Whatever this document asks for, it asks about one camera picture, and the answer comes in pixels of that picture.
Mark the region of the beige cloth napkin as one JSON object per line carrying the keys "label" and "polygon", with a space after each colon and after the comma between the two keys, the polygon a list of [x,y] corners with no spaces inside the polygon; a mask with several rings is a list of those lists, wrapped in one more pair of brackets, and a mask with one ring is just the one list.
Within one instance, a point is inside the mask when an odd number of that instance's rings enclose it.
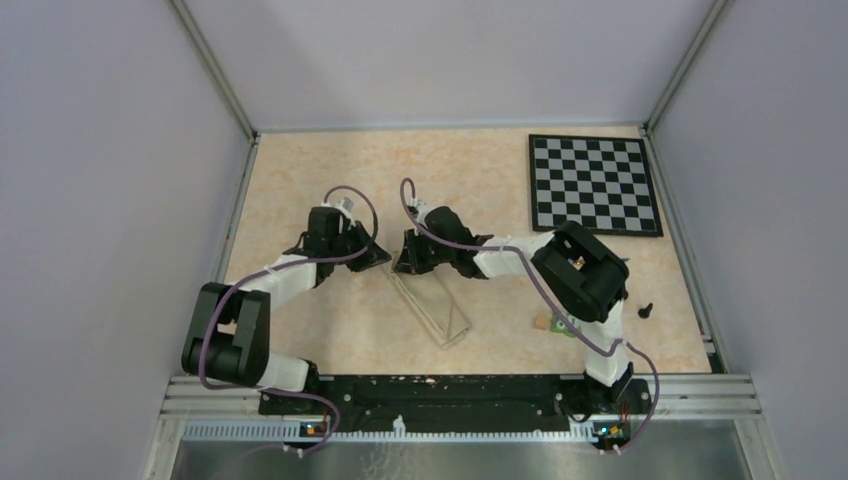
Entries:
{"label": "beige cloth napkin", "polygon": [[400,252],[392,254],[388,278],[435,344],[447,350],[463,340],[472,322],[441,278],[432,272],[404,273],[400,269]]}

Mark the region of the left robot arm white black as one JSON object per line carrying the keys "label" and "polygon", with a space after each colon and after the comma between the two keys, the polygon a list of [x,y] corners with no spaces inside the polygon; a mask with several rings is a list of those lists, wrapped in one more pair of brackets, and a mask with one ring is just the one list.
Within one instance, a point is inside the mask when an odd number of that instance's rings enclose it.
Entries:
{"label": "left robot arm white black", "polygon": [[242,387],[282,390],[295,412],[314,410],[321,388],[308,378],[310,363],[270,348],[272,313],[321,285],[338,265],[359,273],[390,259],[347,207],[312,208],[298,243],[277,260],[232,285],[201,287],[181,354],[183,370]]}

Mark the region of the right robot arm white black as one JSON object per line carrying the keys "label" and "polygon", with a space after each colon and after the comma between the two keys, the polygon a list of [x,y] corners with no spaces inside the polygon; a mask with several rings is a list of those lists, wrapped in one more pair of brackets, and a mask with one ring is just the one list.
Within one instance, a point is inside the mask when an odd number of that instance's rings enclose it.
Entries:
{"label": "right robot arm white black", "polygon": [[632,363],[623,347],[622,312],[629,270],[591,232],[567,221],[533,236],[474,235],[447,206],[417,201],[405,212],[413,227],[404,233],[398,272],[423,275],[449,265],[469,279],[527,276],[587,347],[589,404],[612,412],[626,400]]}

